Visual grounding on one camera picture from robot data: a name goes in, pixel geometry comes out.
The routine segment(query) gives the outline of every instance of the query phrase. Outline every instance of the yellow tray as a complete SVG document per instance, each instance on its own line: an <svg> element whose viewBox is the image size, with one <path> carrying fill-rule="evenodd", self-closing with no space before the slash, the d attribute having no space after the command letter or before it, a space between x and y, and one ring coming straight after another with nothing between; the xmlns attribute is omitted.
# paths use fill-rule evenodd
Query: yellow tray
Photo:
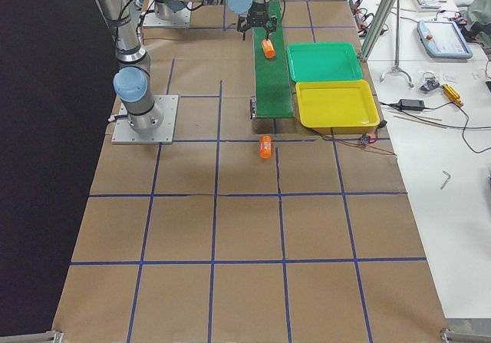
<svg viewBox="0 0 491 343"><path fill-rule="evenodd" d="M380 123L365 80L298 82L295 88L300 121L306 127L355 134L366 133Z"/></svg>

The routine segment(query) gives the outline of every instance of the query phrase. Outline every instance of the orange bottle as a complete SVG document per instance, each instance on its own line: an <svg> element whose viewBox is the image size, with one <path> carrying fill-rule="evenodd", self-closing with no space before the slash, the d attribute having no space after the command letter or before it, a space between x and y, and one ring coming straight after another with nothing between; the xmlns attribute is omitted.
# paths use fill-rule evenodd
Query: orange bottle
<svg viewBox="0 0 491 343"><path fill-rule="evenodd" d="M262 46L262 51L264 52L264 55L267 59L274 58L276 55L275 48L273 47L273 43L271 42L271 39L264 39L261 42Z"/></svg>
<svg viewBox="0 0 491 343"><path fill-rule="evenodd" d="M262 159L269 159L272 155L272 143L270 136L262 136L259 140L259 156Z"/></svg>

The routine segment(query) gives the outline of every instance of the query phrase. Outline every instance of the green conveyor belt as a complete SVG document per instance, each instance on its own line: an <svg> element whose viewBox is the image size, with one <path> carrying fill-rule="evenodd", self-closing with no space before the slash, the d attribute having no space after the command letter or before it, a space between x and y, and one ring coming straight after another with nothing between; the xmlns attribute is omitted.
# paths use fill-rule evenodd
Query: green conveyor belt
<svg viewBox="0 0 491 343"><path fill-rule="evenodd" d="M292 92L281 23L282 13L278 1L270 2L269 14L276 15L278 19L276 32L269 35L276 50L273 59L267 59L262 51L261 41L266 36L265 30L263 28L252 30L255 59L255 117L293 118Z"/></svg>

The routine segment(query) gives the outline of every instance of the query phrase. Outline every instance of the dark background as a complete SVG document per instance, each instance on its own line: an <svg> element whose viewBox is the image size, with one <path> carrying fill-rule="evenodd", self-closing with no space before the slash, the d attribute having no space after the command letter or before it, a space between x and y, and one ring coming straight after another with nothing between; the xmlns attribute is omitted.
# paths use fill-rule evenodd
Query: dark background
<svg viewBox="0 0 491 343"><path fill-rule="evenodd" d="M0 336L51 330L116 70L94 0L0 0Z"/></svg>

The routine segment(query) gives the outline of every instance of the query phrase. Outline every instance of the power adapter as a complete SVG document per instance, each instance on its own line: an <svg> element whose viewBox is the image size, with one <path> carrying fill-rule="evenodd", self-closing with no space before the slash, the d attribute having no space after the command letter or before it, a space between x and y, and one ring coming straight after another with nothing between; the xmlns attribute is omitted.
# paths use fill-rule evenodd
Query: power adapter
<svg viewBox="0 0 491 343"><path fill-rule="evenodd" d="M398 110L423 111L425 109L424 101L422 100L400 99L397 103L390 104L390 106Z"/></svg>

